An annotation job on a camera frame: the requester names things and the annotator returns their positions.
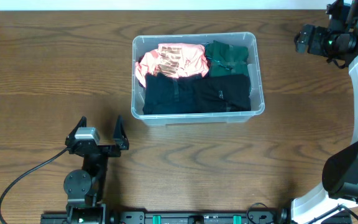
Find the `dark navy garment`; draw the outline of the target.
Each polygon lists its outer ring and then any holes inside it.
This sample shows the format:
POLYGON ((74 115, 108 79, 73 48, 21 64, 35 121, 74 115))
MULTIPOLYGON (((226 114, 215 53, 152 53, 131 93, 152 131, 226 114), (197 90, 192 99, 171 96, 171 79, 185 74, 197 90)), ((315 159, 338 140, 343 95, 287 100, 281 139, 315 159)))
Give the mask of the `dark navy garment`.
POLYGON ((142 109, 146 115, 197 113, 193 83, 202 79, 201 74, 171 78, 162 73, 145 76, 145 101, 142 109))

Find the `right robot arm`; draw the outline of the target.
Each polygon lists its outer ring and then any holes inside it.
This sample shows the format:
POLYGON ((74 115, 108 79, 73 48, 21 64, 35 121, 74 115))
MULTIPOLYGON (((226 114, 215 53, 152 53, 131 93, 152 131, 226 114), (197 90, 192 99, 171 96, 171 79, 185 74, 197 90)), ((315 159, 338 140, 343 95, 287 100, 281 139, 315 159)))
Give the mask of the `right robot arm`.
POLYGON ((351 78, 354 127, 351 143, 324 164, 321 182, 302 197, 294 198, 277 217, 279 223, 350 223, 358 216, 358 0, 336 0, 326 8, 327 27, 305 24, 294 38, 296 51, 342 61, 351 78))

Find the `black garment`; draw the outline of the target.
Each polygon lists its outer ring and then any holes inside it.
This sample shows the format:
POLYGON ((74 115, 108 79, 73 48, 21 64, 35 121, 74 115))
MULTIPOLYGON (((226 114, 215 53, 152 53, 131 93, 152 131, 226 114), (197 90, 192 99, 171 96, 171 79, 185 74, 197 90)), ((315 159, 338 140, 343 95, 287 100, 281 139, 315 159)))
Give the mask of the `black garment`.
POLYGON ((250 78, 227 75, 193 82, 195 101, 200 113, 250 111, 250 78))

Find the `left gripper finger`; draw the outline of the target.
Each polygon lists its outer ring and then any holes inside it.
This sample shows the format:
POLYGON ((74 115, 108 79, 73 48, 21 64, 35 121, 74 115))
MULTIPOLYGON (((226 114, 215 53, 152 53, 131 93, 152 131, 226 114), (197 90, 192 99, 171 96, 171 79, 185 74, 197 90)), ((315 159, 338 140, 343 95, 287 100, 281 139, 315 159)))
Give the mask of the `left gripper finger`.
POLYGON ((75 138, 75 134, 79 128, 85 128, 86 127, 86 117, 82 116, 77 125, 73 128, 73 130, 69 133, 69 135, 66 137, 66 142, 70 142, 75 138))
POLYGON ((124 130, 123 118, 121 115, 117 117, 116 125, 113 133, 113 140, 119 149, 128 149, 129 140, 124 130))

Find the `pink printed t-shirt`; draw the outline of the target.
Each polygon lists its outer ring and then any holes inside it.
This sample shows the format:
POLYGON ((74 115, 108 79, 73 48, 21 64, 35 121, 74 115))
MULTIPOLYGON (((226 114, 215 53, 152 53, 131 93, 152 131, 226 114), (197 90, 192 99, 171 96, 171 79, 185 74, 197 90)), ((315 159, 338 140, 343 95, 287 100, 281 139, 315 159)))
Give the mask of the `pink printed t-shirt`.
POLYGON ((209 72, 205 47, 200 44, 162 43, 135 63, 135 77, 146 87, 145 76, 162 73, 168 78, 190 77, 209 72))

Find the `dark green garment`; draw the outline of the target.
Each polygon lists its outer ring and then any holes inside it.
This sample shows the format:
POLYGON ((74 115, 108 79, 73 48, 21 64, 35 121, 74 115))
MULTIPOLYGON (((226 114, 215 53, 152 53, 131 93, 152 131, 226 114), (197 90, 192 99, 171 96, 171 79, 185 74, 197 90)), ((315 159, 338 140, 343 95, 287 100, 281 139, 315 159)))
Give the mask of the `dark green garment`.
POLYGON ((240 74, 249 76, 247 47, 229 45, 214 40, 205 45, 205 56, 209 61, 210 77, 240 74))

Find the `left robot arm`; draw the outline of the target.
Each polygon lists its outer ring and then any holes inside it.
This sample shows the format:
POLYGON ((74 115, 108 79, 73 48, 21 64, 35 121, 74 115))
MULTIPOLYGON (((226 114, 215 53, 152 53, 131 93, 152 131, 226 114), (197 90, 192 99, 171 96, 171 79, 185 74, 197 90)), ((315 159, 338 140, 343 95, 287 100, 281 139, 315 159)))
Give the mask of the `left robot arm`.
POLYGON ((113 145, 101 145, 98 130, 86 125, 86 117, 82 117, 67 136, 65 145, 68 153, 83 158, 82 167, 71 171, 63 183, 68 197, 68 223, 110 222, 106 205, 101 202, 108 160, 111 157, 120 157, 121 152, 129 148, 121 116, 117 117, 113 140, 113 145))

